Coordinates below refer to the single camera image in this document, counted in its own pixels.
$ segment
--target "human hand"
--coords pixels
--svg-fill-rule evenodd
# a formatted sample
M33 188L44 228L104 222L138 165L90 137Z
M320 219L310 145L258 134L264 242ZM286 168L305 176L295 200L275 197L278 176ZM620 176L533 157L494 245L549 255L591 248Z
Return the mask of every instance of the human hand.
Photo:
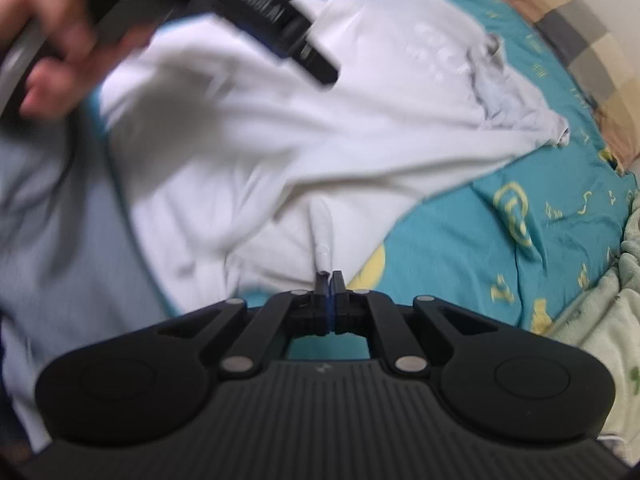
M96 46L85 0L0 0L0 52L32 17L64 57L40 60L27 79L20 114L46 120L73 109L133 50L146 47L155 29L136 27L116 45Z

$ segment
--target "teal bed sheet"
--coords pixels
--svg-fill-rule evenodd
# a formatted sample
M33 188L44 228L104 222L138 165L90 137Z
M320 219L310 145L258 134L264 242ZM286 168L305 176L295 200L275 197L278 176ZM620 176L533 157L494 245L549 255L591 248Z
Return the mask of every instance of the teal bed sheet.
M396 303L430 294L541 333L609 267L636 193L606 146L574 80L501 0L450 0L504 38L508 61L566 117L571 141L429 200L404 218L359 277ZM366 358L353 335L294 341L290 358Z

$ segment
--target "checkered pillow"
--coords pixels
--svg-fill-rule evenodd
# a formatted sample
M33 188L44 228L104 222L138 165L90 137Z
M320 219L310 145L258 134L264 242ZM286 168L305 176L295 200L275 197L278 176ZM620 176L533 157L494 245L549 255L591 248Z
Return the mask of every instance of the checkered pillow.
M640 80L616 40L584 0L505 1L555 50L590 102L618 169L628 169L640 154Z

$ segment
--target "light green towel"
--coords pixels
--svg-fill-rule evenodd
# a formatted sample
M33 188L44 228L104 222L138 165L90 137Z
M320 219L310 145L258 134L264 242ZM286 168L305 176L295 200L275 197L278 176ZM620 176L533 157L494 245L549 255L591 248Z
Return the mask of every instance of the light green towel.
M625 228L620 257L598 285L562 313L546 336L597 357L616 383L616 400L602 430L604 444L640 461L640 195Z

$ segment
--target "gray fabric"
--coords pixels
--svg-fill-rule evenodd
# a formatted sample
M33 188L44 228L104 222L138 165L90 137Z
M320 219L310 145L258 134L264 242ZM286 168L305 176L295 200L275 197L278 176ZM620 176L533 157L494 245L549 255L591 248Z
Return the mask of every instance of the gray fabric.
M35 449L44 365L166 318L132 242L103 146L83 111L0 127L0 308L4 384Z

